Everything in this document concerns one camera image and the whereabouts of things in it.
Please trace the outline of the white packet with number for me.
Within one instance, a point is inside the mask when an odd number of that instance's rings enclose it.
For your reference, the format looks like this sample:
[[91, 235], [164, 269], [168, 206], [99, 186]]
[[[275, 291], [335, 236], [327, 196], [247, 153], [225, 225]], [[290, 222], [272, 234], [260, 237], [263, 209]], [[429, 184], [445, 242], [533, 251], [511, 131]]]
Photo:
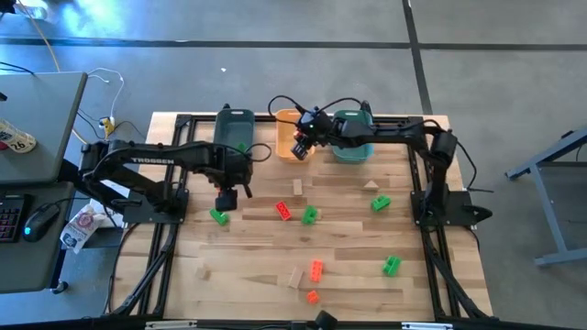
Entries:
[[6, 144], [16, 153], [29, 153], [37, 145], [37, 140], [30, 134], [16, 128], [0, 117], [0, 142]]

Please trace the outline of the small black device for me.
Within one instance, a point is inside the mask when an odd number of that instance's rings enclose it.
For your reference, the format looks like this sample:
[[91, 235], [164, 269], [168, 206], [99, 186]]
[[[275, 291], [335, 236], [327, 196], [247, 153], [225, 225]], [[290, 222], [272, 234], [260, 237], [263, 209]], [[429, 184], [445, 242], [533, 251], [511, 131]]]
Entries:
[[316, 316], [315, 324], [316, 330], [336, 330], [338, 319], [332, 314], [322, 310]]

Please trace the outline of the white printed snack bag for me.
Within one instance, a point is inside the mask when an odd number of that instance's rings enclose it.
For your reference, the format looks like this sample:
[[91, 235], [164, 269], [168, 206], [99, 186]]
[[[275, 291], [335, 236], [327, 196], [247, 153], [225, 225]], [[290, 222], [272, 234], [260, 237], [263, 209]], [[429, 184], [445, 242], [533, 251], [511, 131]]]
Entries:
[[87, 204], [62, 229], [61, 243], [66, 249], [78, 254], [103, 220], [104, 218]]

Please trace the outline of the black keyboard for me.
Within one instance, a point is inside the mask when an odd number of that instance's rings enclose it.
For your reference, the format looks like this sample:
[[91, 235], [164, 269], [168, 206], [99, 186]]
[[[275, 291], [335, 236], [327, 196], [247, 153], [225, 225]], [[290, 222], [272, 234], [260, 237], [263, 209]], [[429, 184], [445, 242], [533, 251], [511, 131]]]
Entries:
[[14, 243], [18, 240], [26, 202], [25, 195], [6, 195], [0, 199], [0, 243]]

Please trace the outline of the dark grey desk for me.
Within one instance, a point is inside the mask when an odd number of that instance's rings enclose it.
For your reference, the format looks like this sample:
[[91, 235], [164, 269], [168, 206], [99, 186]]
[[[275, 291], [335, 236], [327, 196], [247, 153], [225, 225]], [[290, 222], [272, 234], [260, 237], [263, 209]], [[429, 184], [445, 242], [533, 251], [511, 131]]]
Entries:
[[[31, 196], [25, 211], [26, 220], [35, 209], [45, 203], [72, 198], [74, 188], [69, 182], [59, 182], [20, 189], [9, 187], [0, 189], [0, 193], [5, 193], [6, 196]], [[0, 243], [0, 294], [36, 292], [50, 287], [61, 252], [61, 230], [70, 210], [68, 202], [61, 202], [60, 214], [38, 242], [30, 243], [20, 238], [15, 243]]]

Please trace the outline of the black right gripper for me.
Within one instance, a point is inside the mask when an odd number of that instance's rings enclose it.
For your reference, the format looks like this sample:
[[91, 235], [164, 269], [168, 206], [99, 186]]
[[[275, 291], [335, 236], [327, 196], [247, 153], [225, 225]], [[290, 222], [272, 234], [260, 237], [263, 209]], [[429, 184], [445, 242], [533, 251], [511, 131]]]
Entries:
[[298, 160], [304, 160], [308, 154], [305, 143], [327, 143], [327, 135], [332, 128], [332, 120], [324, 112], [305, 111], [296, 123], [296, 132], [301, 132], [303, 137], [291, 148], [291, 152]]

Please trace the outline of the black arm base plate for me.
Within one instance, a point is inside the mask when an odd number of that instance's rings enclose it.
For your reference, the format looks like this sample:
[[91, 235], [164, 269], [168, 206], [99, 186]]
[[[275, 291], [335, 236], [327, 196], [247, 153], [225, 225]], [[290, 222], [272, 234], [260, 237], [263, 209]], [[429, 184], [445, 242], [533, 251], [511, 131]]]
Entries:
[[189, 191], [176, 189], [172, 193], [173, 205], [170, 207], [154, 206], [144, 195], [130, 192], [126, 202], [123, 202], [123, 221], [129, 224], [165, 224], [179, 225], [185, 219]]
[[486, 216], [467, 192], [451, 192], [442, 208], [435, 207], [426, 192], [412, 192], [410, 198], [417, 226], [475, 226]]

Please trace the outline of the white printed paper sheet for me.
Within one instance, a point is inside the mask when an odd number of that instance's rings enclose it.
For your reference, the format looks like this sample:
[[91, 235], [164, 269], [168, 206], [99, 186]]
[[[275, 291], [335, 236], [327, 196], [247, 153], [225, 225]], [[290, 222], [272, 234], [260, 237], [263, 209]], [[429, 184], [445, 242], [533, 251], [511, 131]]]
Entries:
[[[117, 193], [120, 193], [123, 197], [129, 196], [129, 188], [121, 186], [113, 181], [104, 180], [102, 184], [113, 189]], [[126, 228], [127, 225], [123, 222], [123, 215], [119, 214], [109, 207], [104, 208], [97, 200], [91, 199], [89, 205], [98, 214], [101, 215], [104, 220], [101, 227], [122, 227]]]

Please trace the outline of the teal plastic bin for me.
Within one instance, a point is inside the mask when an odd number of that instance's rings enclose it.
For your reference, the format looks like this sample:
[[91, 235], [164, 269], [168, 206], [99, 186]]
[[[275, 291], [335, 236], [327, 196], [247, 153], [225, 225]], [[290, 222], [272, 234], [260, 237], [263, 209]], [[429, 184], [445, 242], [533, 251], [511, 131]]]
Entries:
[[[372, 124], [372, 116], [361, 110], [339, 110], [334, 114], [334, 117], [349, 121], [357, 121], [366, 125]], [[365, 144], [356, 148], [340, 148], [334, 146], [332, 150], [338, 162], [359, 164], [365, 162], [372, 156], [374, 146], [371, 144]]]

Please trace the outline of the silver table clamp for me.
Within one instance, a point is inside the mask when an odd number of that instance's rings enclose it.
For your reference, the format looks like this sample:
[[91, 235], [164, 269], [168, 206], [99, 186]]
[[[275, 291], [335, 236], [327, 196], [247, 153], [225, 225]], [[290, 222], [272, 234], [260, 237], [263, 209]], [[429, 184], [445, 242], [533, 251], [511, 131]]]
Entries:
[[402, 322], [402, 330], [454, 330], [452, 324]]
[[144, 330], [194, 330], [197, 328], [196, 321], [190, 320], [164, 320], [146, 322]]

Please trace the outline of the black computer mouse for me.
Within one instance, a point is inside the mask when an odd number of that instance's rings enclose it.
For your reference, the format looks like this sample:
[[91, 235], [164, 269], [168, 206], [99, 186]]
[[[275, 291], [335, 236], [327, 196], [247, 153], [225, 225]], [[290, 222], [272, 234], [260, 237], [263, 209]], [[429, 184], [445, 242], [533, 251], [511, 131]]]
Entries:
[[27, 242], [41, 240], [52, 226], [60, 208], [55, 203], [45, 203], [36, 209], [24, 224], [22, 236]]

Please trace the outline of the light grey desk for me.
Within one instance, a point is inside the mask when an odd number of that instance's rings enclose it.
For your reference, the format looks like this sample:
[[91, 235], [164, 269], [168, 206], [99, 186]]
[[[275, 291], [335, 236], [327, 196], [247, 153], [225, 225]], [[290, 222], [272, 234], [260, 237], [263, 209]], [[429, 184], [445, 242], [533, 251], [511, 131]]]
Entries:
[[57, 180], [86, 81], [81, 71], [0, 75], [0, 118], [37, 140], [28, 153], [0, 151], [0, 185]]

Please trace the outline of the orange plastic bin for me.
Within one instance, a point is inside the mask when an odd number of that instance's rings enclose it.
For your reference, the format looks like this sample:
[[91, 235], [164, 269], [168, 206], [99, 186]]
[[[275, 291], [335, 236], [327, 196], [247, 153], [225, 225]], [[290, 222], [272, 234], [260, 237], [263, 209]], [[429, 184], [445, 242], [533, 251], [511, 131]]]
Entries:
[[315, 147], [311, 147], [306, 158], [301, 161], [292, 152], [291, 148], [296, 144], [294, 133], [296, 131], [295, 124], [301, 117], [300, 113], [295, 109], [282, 109], [276, 112], [276, 142], [275, 153], [284, 162], [302, 163], [308, 162], [316, 152]]

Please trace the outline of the grey-blue plastic bin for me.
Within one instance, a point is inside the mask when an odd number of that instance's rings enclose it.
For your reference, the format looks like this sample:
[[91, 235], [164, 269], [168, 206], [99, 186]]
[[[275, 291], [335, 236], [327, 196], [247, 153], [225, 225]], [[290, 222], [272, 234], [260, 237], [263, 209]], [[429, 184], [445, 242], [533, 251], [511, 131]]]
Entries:
[[237, 156], [242, 152], [237, 149], [239, 143], [248, 146], [245, 152], [250, 158], [249, 147], [253, 144], [255, 115], [248, 109], [233, 109], [227, 106], [216, 114], [213, 142], [227, 146], [228, 156]]

